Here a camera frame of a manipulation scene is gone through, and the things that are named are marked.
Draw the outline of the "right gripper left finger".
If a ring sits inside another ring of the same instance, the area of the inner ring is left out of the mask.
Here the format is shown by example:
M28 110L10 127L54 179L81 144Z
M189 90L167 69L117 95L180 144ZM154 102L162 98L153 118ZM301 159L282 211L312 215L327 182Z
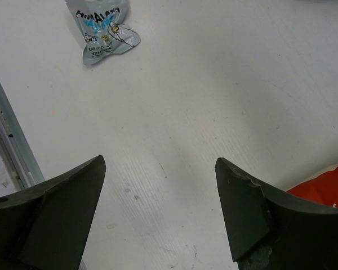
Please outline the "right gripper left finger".
M79 269L105 172L99 155L0 197L0 269Z

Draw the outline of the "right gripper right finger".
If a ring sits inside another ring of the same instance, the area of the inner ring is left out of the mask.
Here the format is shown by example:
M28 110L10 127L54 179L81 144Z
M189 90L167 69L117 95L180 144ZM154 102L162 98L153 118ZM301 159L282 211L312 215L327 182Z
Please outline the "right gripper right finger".
M320 204L300 198L222 157L215 173L239 269L338 269L338 200Z

